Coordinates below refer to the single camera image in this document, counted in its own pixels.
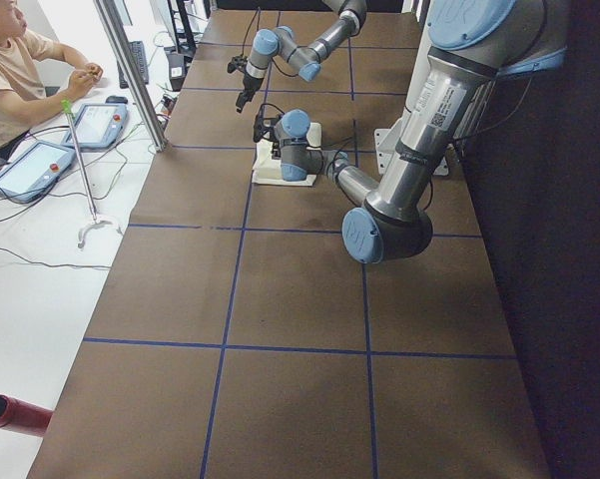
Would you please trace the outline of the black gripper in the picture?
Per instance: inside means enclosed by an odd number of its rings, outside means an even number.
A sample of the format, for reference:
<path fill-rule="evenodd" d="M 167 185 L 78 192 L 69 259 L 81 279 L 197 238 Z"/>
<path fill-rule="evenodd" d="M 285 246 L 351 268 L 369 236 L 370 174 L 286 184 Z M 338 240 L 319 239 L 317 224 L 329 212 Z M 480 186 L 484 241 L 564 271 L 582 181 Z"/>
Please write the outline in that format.
<path fill-rule="evenodd" d="M 243 90 L 239 93 L 236 99 L 236 111 L 241 113 L 244 107 L 250 103 L 255 93 L 257 93 L 262 87 L 264 78 L 253 77 L 250 74 L 244 74 L 243 77 Z"/>
<path fill-rule="evenodd" d="M 281 157 L 281 142 L 274 141 L 271 145 L 271 157 L 273 159 L 279 159 Z"/>

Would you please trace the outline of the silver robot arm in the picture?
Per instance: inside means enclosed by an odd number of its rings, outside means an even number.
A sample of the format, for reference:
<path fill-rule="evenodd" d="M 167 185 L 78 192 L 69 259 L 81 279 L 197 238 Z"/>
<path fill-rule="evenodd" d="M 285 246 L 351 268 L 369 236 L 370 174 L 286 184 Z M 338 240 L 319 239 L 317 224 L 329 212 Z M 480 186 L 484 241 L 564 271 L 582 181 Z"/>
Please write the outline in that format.
<path fill-rule="evenodd" d="M 283 179 L 323 173 L 349 197 L 355 207 L 344 216 L 341 233 L 355 260 L 378 263 L 421 253 L 432 224 L 419 200 L 475 93 L 498 78 L 558 68 L 569 10 L 567 1 L 434 2 L 426 16 L 429 73 L 414 106 L 389 133 L 392 154 L 381 180 L 344 153 L 310 149 L 310 119 L 300 109 L 273 127 Z"/>
<path fill-rule="evenodd" d="M 358 35 L 365 23 L 365 1 L 323 1 L 337 14 L 337 19 L 307 45 L 297 42 L 296 34 L 289 26 L 259 30 L 253 40 L 248 56 L 234 56 L 227 67 L 229 73 L 243 74 L 243 89 L 236 100 L 240 113 L 260 90 L 270 64 L 280 57 L 295 73 L 311 82 L 319 74 L 321 64 L 344 42 Z"/>

